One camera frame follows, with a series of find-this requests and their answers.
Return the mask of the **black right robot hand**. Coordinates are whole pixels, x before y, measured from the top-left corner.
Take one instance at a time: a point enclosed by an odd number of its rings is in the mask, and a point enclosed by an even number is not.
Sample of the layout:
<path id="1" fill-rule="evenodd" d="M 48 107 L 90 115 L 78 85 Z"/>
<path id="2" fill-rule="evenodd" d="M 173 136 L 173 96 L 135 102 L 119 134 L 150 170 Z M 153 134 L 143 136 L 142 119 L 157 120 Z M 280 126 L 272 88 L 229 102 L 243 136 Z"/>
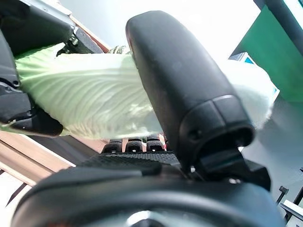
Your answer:
<path id="1" fill-rule="evenodd" d="M 162 11 L 126 24 L 130 52 L 58 54 L 38 101 L 63 132 L 92 139 L 164 133 L 171 151 L 101 153 L 40 181 L 14 227 L 283 227 L 267 169 L 243 158 L 272 106 L 255 65 L 222 70 Z"/>

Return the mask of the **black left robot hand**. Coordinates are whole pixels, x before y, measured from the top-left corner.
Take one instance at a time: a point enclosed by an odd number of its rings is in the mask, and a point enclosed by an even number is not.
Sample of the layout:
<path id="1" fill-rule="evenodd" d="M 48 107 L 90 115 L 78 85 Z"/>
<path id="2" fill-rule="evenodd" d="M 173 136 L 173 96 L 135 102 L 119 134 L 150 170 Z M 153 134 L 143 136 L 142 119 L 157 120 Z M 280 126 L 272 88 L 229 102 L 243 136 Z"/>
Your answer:
<path id="1" fill-rule="evenodd" d="M 56 137 L 62 124 L 38 101 L 58 54 L 67 50 L 75 24 L 59 0 L 3 0 L 0 3 L 0 128 Z"/>

